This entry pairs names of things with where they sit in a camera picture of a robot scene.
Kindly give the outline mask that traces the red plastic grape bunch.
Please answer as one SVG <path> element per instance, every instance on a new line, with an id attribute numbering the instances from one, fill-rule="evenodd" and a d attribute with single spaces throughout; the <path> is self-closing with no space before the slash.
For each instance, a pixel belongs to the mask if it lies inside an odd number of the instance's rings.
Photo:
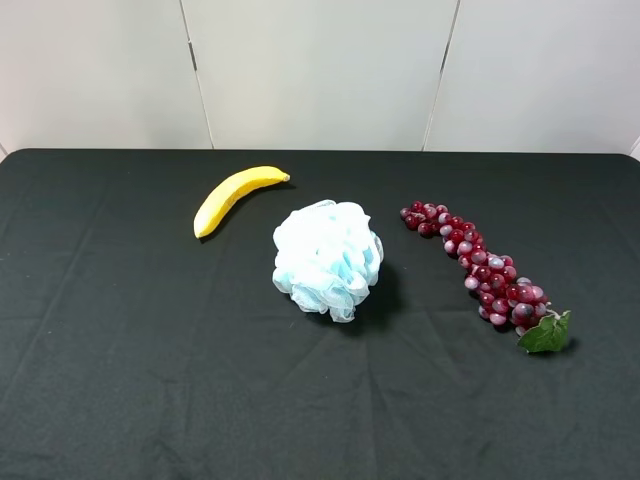
<path id="1" fill-rule="evenodd" d="M 515 330 L 528 354 L 562 351 L 571 312 L 552 308 L 546 292 L 518 274 L 509 255 L 491 252 L 476 225 L 443 204 L 413 202 L 400 211 L 405 226 L 424 238 L 440 237 L 445 253 L 464 269 L 464 286 L 479 301 L 479 316 L 494 328 Z"/>

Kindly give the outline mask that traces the white and blue bath pouf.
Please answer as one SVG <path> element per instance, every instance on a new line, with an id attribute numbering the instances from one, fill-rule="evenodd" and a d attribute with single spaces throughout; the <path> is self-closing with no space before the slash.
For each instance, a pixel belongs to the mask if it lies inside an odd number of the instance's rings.
<path id="1" fill-rule="evenodd" d="M 329 314 L 349 323 L 377 284 L 384 260 L 370 216 L 354 202 L 322 200 L 275 228 L 272 282 L 305 313 Z"/>

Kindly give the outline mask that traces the yellow banana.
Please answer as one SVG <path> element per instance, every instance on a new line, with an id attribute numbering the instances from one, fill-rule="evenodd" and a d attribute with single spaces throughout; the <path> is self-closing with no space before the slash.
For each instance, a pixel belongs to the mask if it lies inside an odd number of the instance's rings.
<path id="1" fill-rule="evenodd" d="M 288 173 L 273 166 L 252 167 L 229 176 L 210 192 L 198 209 L 193 220 L 195 237 L 210 235 L 246 195 L 289 180 Z"/>

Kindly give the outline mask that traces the black tablecloth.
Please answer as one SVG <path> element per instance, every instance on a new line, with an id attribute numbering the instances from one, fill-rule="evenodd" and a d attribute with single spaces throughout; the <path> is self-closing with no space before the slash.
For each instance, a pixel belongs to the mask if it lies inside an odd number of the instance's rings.
<path id="1" fill-rule="evenodd" d="M 288 182 L 194 217 L 229 176 Z M 295 209 L 354 201 L 385 258 L 352 323 L 271 281 Z M 481 320 L 444 204 L 511 256 L 569 344 Z M 5 479 L 635 479 L 639 164 L 621 154 L 37 150 L 1 164 Z"/>

